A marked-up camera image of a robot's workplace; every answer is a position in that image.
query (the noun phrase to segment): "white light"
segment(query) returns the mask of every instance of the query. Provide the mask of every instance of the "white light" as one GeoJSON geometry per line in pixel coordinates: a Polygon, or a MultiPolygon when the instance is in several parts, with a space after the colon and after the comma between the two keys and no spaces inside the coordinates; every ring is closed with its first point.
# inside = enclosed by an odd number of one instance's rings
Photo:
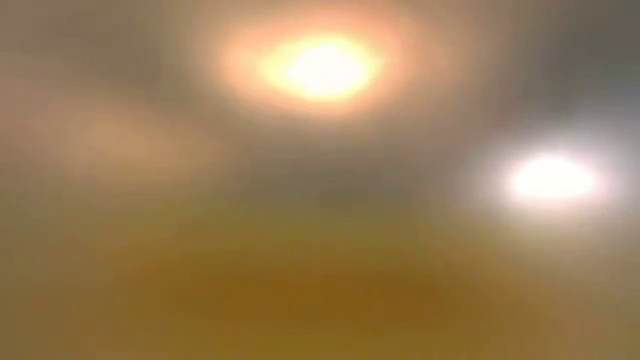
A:
{"type": "Polygon", "coordinates": [[[519,200],[559,202],[595,192],[595,176],[580,164],[561,156],[541,156],[518,169],[512,190],[519,200]]]}

